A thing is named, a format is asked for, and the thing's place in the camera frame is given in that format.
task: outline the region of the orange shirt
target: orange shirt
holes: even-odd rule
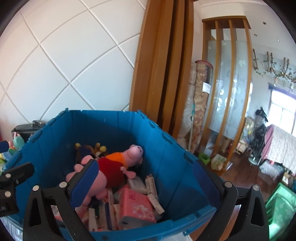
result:
[[[108,158],[109,160],[112,161],[118,161],[121,162],[123,164],[123,166],[128,169],[128,166],[124,160],[123,154],[121,152],[114,152],[112,154],[109,154],[106,156],[106,158]]]

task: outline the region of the wooden partition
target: wooden partition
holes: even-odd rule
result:
[[[133,74],[129,110],[141,110],[178,135],[193,46],[193,0],[148,0]]]
[[[214,75],[213,75],[213,83],[211,86],[211,97],[209,98],[209,105],[208,105],[208,114],[206,116],[203,132],[201,134],[200,142],[197,147],[197,152],[203,152],[206,148],[206,145],[209,141],[210,134],[212,130],[210,129],[210,125],[213,119],[213,113],[217,109],[215,102],[215,96],[217,95],[217,82],[220,81],[220,73],[221,73],[221,49],[222,49],[222,41],[223,41],[223,29],[229,29],[230,30],[230,40],[231,40],[231,70],[230,70],[230,81],[228,88],[228,95],[227,100],[225,101],[225,111],[223,114],[223,118],[221,120],[221,126],[219,128],[219,132],[215,141],[215,144],[212,149],[211,158],[213,158],[216,154],[220,153],[220,148],[222,141],[225,139],[225,136],[223,135],[226,127],[227,120],[229,118],[230,113],[230,105],[231,105],[231,97],[233,93],[233,80],[235,78],[236,73],[236,66],[237,66],[237,32],[236,29],[242,28],[245,30],[246,33],[246,43],[247,43],[247,51],[248,51],[248,72],[247,72],[247,88],[246,88],[246,95],[244,99],[244,104],[242,108],[241,113],[241,119],[237,128],[237,132],[235,135],[235,138],[232,140],[232,146],[229,151],[229,154],[227,155],[227,160],[224,163],[223,170],[220,172],[217,172],[219,174],[222,174],[226,169],[227,163],[231,160],[233,152],[235,151],[235,148],[238,144],[238,141],[240,139],[242,129],[244,126],[244,120],[246,116],[247,111],[247,104],[249,99],[249,92],[250,92],[250,83],[252,78],[252,43],[250,38],[250,25],[248,23],[248,20],[245,16],[227,16],[227,17],[221,17],[221,18],[210,18],[210,19],[204,19],[203,20],[203,52],[202,52],[202,60],[208,61],[208,47],[209,47],[209,41],[216,40],[216,54],[215,54],[215,63],[214,66]],[[211,35],[211,31],[215,30],[215,38]]]

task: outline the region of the ceiling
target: ceiling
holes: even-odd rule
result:
[[[279,59],[286,57],[296,64],[294,40],[276,13],[263,0],[199,0],[195,4],[197,3],[200,4],[202,13],[209,11],[209,7],[214,5],[220,5],[219,9],[222,11],[223,8],[226,10],[231,7],[231,4],[240,4],[251,26],[252,46],[255,51],[263,54],[269,51]],[[238,40],[245,40],[243,36],[243,32],[240,34],[238,31]]]

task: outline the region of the pink pig plush toy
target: pink pig plush toy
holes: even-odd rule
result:
[[[116,152],[97,160],[99,163],[98,176],[87,193],[82,206],[76,210],[78,215],[80,217],[83,216],[91,201],[91,197],[95,196],[97,199],[103,199],[107,195],[106,188],[119,186],[124,180],[123,175],[126,175],[129,179],[135,178],[136,173],[127,171],[127,169],[138,163],[141,164],[143,160],[142,155],[142,147],[131,145],[128,150],[122,153]],[[75,173],[80,172],[83,169],[83,165],[87,164],[90,159],[92,159],[92,156],[85,156],[82,159],[81,164],[76,164],[74,166],[75,171],[66,176],[66,181],[69,182]]]

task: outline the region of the green bucket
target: green bucket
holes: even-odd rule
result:
[[[198,158],[201,159],[202,162],[203,162],[205,165],[207,165],[207,164],[209,163],[209,161],[210,161],[210,158],[209,158],[206,154],[204,154],[204,153],[200,153],[200,154],[198,155]]]

